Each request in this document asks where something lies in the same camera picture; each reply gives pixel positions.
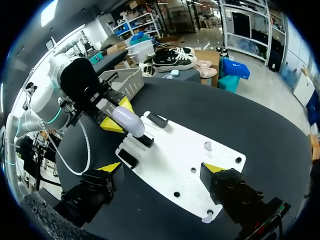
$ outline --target white plate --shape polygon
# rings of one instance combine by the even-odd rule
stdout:
[[[132,171],[181,208],[199,218],[205,218],[207,211],[213,210],[212,219],[216,218],[222,206],[214,204],[200,180],[201,163],[241,172],[246,156],[170,120],[162,129],[146,117],[149,113],[145,112],[141,119],[145,135],[154,138],[153,146],[147,148],[128,134],[115,154],[119,157],[120,150],[124,149],[135,157],[139,164]],[[208,141],[212,151],[204,148]],[[242,159],[240,163],[235,162],[238,157]],[[196,172],[192,173],[191,168],[195,168]],[[180,196],[175,197],[175,192],[179,192]]]

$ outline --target black table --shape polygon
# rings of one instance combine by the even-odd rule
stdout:
[[[125,60],[127,53],[127,50],[117,51],[115,53],[104,56],[103,59],[98,61],[96,64],[93,64],[94,71],[99,76],[105,71],[113,70],[116,65]]]
[[[311,166],[307,137],[276,112],[239,95],[189,81],[146,79],[132,100],[141,116],[152,111],[246,155],[246,182],[263,191],[265,202],[278,197],[292,205],[283,219],[288,229],[304,198]],[[84,116],[91,146],[91,167],[118,162],[124,136],[106,132]],[[87,163],[81,127],[70,128],[59,150],[75,171]],[[57,170],[64,191],[79,183],[59,156]],[[241,227],[222,210],[211,224],[185,211],[124,166],[125,180],[110,205],[104,205],[83,228],[109,240],[231,240]]]

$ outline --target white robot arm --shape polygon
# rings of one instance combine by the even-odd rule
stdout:
[[[20,118],[10,113],[6,122],[5,169],[11,191],[18,203],[26,191],[17,181],[16,137],[21,138],[26,133],[42,129],[65,129],[69,125],[75,125],[83,113],[101,127],[102,120],[114,121],[124,133],[131,133],[136,138],[143,137],[145,132],[141,119],[120,105],[126,97],[114,91],[110,83],[101,82],[87,59],[58,54],[50,60],[48,78],[51,84],[35,91],[30,109]],[[65,100],[64,106],[59,101],[61,98]],[[110,103],[111,114],[107,109]],[[72,114],[63,110],[66,104],[72,107]]]

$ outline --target storage rack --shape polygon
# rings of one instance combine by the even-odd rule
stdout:
[[[270,21],[269,7],[268,7],[267,3],[264,2],[264,0],[242,0],[241,3],[245,3],[245,4],[253,5],[253,6],[258,6],[258,8],[263,9],[263,11],[253,10],[253,9],[247,7],[247,6],[244,6],[245,4],[239,6],[239,5],[227,4],[225,2],[225,0],[220,0],[225,48],[226,49],[230,49],[230,50],[234,50],[234,51],[237,51],[237,52],[240,52],[240,53],[243,53],[243,54],[247,54],[247,55],[255,57],[257,59],[260,59],[260,60],[262,60],[264,62],[264,65],[267,65],[268,61],[269,61],[269,56],[270,56],[270,51],[271,51],[271,41],[272,41],[272,34],[271,34],[272,33],[272,25],[271,25],[271,21]],[[225,7],[251,12],[251,13],[260,15],[260,16],[262,16],[264,18],[267,18],[267,22],[268,22],[268,44],[265,44],[263,42],[255,40],[253,38],[248,38],[248,37],[245,37],[245,36],[234,34],[232,32],[228,32],[227,31],[227,21],[226,21],[226,9],[225,9]],[[254,54],[254,53],[251,53],[249,51],[245,51],[243,49],[228,45],[228,36],[234,36],[234,37],[246,39],[246,40],[255,42],[257,44],[260,44],[262,46],[265,46],[266,47],[266,59],[264,59],[261,56],[258,56],[256,54]]]
[[[279,30],[276,26],[273,26],[272,25],[272,31],[276,31],[276,32],[279,32],[280,34],[284,35],[284,42],[283,42],[283,53],[282,53],[282,60],[281,60],[281,64],[284,63],[284,58],[285,58],[285,51],[286,51],[286,43],[287,43],[287,33],[286,33],[286,30],[285,30],[285,16],[282,12],[278,12],[277,10],[273,10],[272,7],[269,7],[269,12],[270,12],[270,19],[272,17],[275,17],[276,19],[280,20],[281,21],[281,24],[282,24],[282,28],[283,28],[283,31]]]
[[[147,16],[150,16],[151,20],[148,20],[148,21],[145,22],[144,24],[140,24],[140,25],[137,25],[137,26],[134,26],[134,27],[131,26],[131,23],[133,23],[134,21],[136,21],[136,20],[138,20],[138,19],[140,19],[140,18],[142,18],[142,17],[147,17]],[[150,24],[153,24],[153,25],[154,25],[155,30],[151,30],[151,31],[144,32],[144,34],[157,33],[157,34],[158,34],[158,37],[160,37],[159,28],[158,28],[158,26],[157,26],[157,23],[156,23],[156,21],[155,21],[154,16],[152,15],[152,13],[145,13],[145,14],[140,15],[140,16],[137,16],[137,17],[135,17],[134,19],[131,19],[131,20],[128,20],[128,19],[126,18],[126,16],[124,16],[123,19],[124,19],[124,22],[121,23],[120,25],[112,28],[112,32],[115,33],[115,30],[118,29],[119,27],[123,26],[124,24],[127,24],[127,26],[128,26],[129,29],[128,29],[127,31],[124,31],[124,32],[120,33],[119,35],[117,35],[118,37],[120,37],[120,36],[122,36],[122,35],[124,35],[124,34],[126,34],[126,33],[131,33],[131,35],[133,36],[133,35],[135,35],[135,33],[134,33],[134,30],[135,30],[135,29],[138,29],[138,28],[141,28],[141,27],[143,27],[143,26],[150,25]]]

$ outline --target teal box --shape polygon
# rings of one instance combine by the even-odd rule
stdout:
[[[218,80],[218,88],[235,93],[237,90],[239,81],[240,81],[240,77],[227,75]]]
[[[104,58],[104,56],[102,56],[101,53],[97,53],[96,55],[94,55],[93,57],[91,57],[89,59],[90,63],[93,65],[93,64],[96,64],[98,63],[100,60],[102,60]]]

